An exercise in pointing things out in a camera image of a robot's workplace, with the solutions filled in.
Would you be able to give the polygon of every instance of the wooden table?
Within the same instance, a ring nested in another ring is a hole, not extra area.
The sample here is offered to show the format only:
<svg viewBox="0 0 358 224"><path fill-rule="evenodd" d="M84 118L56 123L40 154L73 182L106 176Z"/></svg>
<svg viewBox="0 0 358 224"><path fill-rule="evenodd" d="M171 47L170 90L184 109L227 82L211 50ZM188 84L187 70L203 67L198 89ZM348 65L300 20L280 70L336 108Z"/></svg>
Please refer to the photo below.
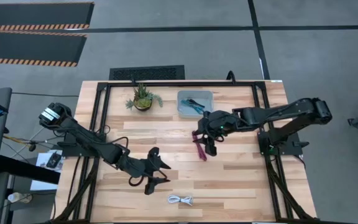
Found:
<svg viewBox="0 0 358 224"><path fill-rule="evenodd" d="M88 128L98 82L83 82L76 107L75 119ZM266 81L270 106L287 104L282 82ZM144 183L128 185L129 176L101 162L98 171L92 222L251 222L273 221L274 213L267 181L264 158L259 153L257 132L233 133L218 143L218 155L208 156L206 162L198 157L192 143L191 131L197 129L197 119L179 118L177 92L179 90L210 90L214 93L214 110L254 106L250 87L150 87L164 102L146 111L127 110L125 101L133 98L131 87L111 90L106 124L111 127L108 140L121 136L129 138L130 156L146 158L157 146L160 155L172 170L164 170L171 182L160 184L152 195L144 195ZM98 121L101 117L101 100ZM287 121L276 122L282 126ZM77 158L68 158L63 165L56 195L57 214L66 207L68 191ZM288 189L298 203L316 216L303 164L293 156L282 156ZM73 195L78 187L80 161ZM170 194L192 195L194 205L169 204ZM278 190L280 209L285 207ZM87 194L81 205L84 217Z"/></svg>

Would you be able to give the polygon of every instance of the clear plastic container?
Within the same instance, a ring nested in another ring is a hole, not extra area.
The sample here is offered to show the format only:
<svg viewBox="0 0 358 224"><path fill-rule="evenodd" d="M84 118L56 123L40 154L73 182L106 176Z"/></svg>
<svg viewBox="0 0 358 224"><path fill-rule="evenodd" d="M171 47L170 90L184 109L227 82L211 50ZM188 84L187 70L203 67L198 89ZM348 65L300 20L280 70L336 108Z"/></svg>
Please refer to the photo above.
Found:
<svg viewBox="0 0 358 224"><path fill-rule="evenodd" d="M180 90L177 98L177 109L181 118L202 118L202 114L198 114L190 106L180 103L181 100L193 99L197 103L205 106L204 111L212 112L214 108L214 95L211 91L206 90Z"/></svg>

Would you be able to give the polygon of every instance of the floor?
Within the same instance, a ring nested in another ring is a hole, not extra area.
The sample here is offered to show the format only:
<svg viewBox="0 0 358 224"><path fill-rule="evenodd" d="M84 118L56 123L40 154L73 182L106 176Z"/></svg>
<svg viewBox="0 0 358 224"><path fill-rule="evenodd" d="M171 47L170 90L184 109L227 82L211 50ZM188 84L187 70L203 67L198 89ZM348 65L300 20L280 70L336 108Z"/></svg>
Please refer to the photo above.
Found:
<svg viewBox="0 0 358 224"><path fill-rule="evenodd" d="M246 0L94 1L91 28L252 25ZM358 25L356 0L254 0L254 4L259 26ZM311 143L304 152L318 216L358 223L358 130L346 121L358 114L358 30L271 30L260 34L265 52L262 62L267 63L264 75L268 68L271 79L283 80L289 101L319 97L327 101L334 116L328 125L300 132L301 140ZM107 80L110 68L155 65L185 65L188 79L222 79L229 70L237 79L262 79L251 30L132 32L90 34L76 68L0 65L0 87L77 95L83 80ZM57 101L75 109L76 98L13 95L7 120L12 135L33 136L40 129L39 113ZM36 139L50 136L50 131L43 130ZM14 152L3 146L1 154L13 156ZM37 152L26 150L21 154L37 156ZM28 180L16 182L18 189L28 190ZM52 200L42 202L16 211L14 223L47 220Z"/></svg>

